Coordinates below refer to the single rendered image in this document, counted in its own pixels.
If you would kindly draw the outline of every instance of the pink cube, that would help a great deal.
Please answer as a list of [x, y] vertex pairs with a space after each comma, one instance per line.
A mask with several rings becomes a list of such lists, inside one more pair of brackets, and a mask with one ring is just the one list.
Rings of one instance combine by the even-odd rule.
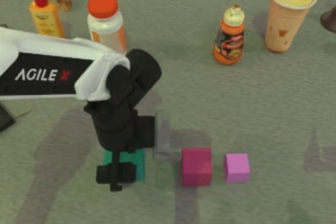
[[182, 148], [182, 185], [208, 186], [211, 180], [211, 149]]
[[229, 183], [243, 183], [250, 177], [250, 165], [246, 153], [230, 153], [224, 158], [225, 177]]

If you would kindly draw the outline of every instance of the white lettering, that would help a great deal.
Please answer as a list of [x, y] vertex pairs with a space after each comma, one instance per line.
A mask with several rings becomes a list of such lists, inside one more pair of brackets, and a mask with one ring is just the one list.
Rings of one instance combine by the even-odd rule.
[[32, 81], [32, 80], [34, 80], [34, 79], [36, 78], [36, 72], [37, 72], [36, 69], [34, 69], [34, 68], [30, 69], [30, 70], [27, 72], [27, 75], [26, 75], [27, 80], [28, 80], [28, 81]]
[[50, 72], [48, 81], [55, 81], [55, 80], [56, 80], [56, 77], [57, 77], [57, 72], [58, 72], [57, 69], [53, 69], [53, 70]]
[[28, 80], [28, 81], [56, 81], [57, 78], [57, 69], [53, 69], [48, 74], [47, 69], [35, 69], [31, 68], [27, 72], [25, 69], [22, 69], [19, 74], [15, 77], [14, 80]]

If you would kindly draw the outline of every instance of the table surface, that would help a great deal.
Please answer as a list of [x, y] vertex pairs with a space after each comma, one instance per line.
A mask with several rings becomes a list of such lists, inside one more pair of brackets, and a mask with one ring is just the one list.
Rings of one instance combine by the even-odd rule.
[[[223, 10], [246, 13], [241, 62], [221, 66], [211, 45]], [[0, 0], [0, 23], [34, 31], [29, 0]], [[319, 0], [285, 54], [264, 48], [268, 0], [120, 0], [130, 48], [150, 52], [163, 76], [141, 114], [171, 115], [174, 158], [149, 151], [146, 179], [121, 193], [98, 186], [103, 149], [75, 99], [8, 101], [28, 115], [0, 133], [1, 224], [334, 224], [336, 215], [336, 35]], [[62, 14], [70, 37], [88, 38], [86, 0]], [[213, 182], [182, 188], [182, 146], [210, 146]], [[246, 184], [224, 182], [225, 153], [249, 154]]]

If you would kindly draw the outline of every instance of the white bottle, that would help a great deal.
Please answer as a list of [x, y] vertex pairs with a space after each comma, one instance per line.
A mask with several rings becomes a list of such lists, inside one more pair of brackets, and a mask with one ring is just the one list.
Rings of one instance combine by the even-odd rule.
[[93, 41], [126, 53], [123, 18], [117, 0], [89, 0], [88, 26]]

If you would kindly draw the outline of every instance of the bottle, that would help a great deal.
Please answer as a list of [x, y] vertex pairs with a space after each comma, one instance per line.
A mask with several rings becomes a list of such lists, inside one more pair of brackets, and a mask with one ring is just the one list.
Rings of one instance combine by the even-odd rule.
[[33, 0], [29, 11], [39, 34], [65, 38], [56, 3], [49, 0]]
[[244, 12], [239, 5], [225, 11], [213, 46], [213, 55], [219, 63], [233, 65], [242, 58], [244, 18]]
[[126, 53], [123, 18], [117, 0], [89, 0], [88, 26], [93, 41]]

